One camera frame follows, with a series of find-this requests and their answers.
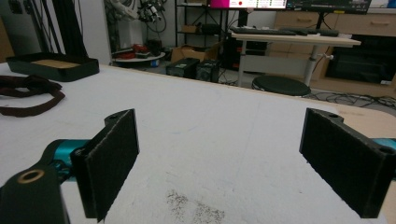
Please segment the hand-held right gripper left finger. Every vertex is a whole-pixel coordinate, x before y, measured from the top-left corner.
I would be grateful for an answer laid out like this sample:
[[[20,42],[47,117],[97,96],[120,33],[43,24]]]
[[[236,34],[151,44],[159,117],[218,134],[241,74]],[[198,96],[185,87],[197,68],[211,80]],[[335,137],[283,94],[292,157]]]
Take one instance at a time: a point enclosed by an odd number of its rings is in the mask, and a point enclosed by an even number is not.
[[[85,216],[98,222],[106,218],[139,154],[133,109],[108,116],[105,124],[70,155]]]

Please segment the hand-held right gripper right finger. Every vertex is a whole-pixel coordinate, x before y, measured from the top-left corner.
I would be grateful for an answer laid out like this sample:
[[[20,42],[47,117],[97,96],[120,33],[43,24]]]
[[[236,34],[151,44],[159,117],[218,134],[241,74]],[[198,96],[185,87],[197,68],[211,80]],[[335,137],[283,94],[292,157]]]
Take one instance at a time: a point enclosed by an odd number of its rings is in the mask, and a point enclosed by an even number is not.
[[[345,125],[333,113],[305,111],[300,153],[361,218],[376,218],[396,172],[396,150]]]

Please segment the round black stool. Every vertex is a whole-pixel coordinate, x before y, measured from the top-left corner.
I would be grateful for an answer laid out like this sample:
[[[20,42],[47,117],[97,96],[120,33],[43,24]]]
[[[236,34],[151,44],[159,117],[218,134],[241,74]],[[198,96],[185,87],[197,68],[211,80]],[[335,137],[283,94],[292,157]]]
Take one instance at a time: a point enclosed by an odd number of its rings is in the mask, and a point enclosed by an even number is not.
[[[252,81],[251,87],[254,90],[269,91],[289,96],[305,96],[311,92],[311,89],[303,82],[287,77],[277,76],[255,77]]]

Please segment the round white platform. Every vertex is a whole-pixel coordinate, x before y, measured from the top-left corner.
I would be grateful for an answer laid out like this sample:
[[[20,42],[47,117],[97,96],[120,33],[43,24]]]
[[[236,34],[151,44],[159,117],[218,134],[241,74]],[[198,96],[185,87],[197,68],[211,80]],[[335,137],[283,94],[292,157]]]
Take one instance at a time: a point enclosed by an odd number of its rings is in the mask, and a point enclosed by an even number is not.
[[[115,53],[112,59],[113,63],[148,63],[151,67],[158,67],[160,59],[165,56],[164,52],[154,56],[151,52],[147,53],[135,53],[132,51],[118,52]]]

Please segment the dark green tray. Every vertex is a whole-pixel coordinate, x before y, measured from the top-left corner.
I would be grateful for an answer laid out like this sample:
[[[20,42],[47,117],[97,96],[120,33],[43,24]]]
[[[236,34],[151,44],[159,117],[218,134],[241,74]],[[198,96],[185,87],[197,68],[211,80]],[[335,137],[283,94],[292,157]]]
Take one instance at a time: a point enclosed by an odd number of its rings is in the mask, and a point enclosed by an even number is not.
[[[96,59],[60,53],[39,52],[8,57],[7,64],[12,72],[60,82],[72,82],[99,73]]]

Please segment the black battery box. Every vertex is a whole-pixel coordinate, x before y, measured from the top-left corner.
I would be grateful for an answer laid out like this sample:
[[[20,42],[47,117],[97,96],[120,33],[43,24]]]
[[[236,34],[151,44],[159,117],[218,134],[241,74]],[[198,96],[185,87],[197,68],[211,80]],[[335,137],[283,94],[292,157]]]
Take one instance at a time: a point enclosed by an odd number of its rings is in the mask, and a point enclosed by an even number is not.
[[[196,79],[213,83],[219,82],[219,61],[204,60],[196,67]]]
[[[200,60],[195,58],[184,58],[166,66],[166,74],[173,77],[192,78],[196,77],[196,67]]]

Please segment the light wooden desk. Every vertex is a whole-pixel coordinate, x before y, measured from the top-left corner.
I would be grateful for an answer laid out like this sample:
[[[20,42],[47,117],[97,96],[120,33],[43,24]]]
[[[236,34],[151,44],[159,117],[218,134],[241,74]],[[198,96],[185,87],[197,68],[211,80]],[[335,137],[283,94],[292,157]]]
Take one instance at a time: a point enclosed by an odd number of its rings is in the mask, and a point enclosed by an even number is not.
[[[232,33],[232,37],[242,42],[242,50],[238,68],[238,87],[242,86],[245,72],[303,76],[304,84],[309,86],[314,67],[317,62],[318,50],[320,46],[352,48],[353,46],[358,46],[361,43],[360,41],[354,39],[343,37],[327,37],[321,35],[247,35]],[[313,48],[310,57],[306,60],[248,55],[246,54],[248,41],[309,45]]]

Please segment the black keyboard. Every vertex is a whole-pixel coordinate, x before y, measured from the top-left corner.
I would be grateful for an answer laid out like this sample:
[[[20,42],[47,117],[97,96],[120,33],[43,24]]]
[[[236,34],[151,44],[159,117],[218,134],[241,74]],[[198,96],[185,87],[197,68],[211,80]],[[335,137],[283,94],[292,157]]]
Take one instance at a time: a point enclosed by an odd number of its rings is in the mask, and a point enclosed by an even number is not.
[[[246,27],[232,27],[231,31],[235,34],[243,35],[296,35],[292,31],[275,30],[275,29],[255,29]]]
[[[304,35],[321,35],[337,37],[339,36],[339,31],[337,30],[326,30],[326,29],[316,29],[316,28],[303,28],[303,27],[281,27],[279,30],[291,31],[296,34]]]

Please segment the cardboard box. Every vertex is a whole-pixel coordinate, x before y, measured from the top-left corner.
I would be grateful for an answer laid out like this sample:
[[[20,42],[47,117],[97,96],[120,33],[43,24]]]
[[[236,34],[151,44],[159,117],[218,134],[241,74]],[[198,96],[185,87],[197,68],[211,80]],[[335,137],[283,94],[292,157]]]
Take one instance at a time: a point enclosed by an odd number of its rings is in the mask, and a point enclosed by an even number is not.
[[[172,49],[171,62],[175,63],[184,58],[194,58],[200,61],[216,60],[222,43],[217,42],[211,47],[184,45]]]

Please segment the black tripod stand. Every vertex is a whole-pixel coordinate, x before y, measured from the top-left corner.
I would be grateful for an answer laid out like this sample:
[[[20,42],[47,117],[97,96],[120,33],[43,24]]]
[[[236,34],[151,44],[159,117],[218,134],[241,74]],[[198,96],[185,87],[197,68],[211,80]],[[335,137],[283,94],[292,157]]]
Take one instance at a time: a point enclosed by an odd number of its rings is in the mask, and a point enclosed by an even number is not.
[[[62,53],[60,41],[55,32],[47,0],[23,0],[27,12],[31,15],[43,52]],[[67,55],[87,57],[74,0],[50,0],[62,38],[64,53]]]

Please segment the computer monitor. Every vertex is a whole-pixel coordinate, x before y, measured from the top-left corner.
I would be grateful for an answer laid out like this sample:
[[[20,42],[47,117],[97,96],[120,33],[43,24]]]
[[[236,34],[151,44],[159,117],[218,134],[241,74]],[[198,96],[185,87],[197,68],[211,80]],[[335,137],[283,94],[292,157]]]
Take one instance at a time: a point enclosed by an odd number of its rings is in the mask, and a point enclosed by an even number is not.
[[[285,9],[287,0],[210,0],[210,6],[222,9]]]
[[[287,0],[286,9],[336,14],[366,14],[372,0]]]

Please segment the black computer tower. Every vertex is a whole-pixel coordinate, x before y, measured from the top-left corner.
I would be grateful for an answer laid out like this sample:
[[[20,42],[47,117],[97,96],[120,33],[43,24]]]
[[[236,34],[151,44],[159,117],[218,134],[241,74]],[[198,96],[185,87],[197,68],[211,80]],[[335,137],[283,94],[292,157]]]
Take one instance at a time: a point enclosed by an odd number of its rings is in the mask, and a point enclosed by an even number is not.
[[[223,42],[222,67],[237,71],[240,65],[240,54],[243,42],[227,34]],[[248,41],[246,55],[264,56],[267,50],[266,42]]]

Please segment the black metal shelf rack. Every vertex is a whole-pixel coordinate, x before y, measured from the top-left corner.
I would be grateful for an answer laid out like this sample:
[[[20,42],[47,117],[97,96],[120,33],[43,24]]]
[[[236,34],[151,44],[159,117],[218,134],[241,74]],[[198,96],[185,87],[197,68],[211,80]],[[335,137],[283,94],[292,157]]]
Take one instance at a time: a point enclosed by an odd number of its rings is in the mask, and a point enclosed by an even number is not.
[[[174,0],[175,45],[210,47],[224,39],[229,12],[211,0]]]

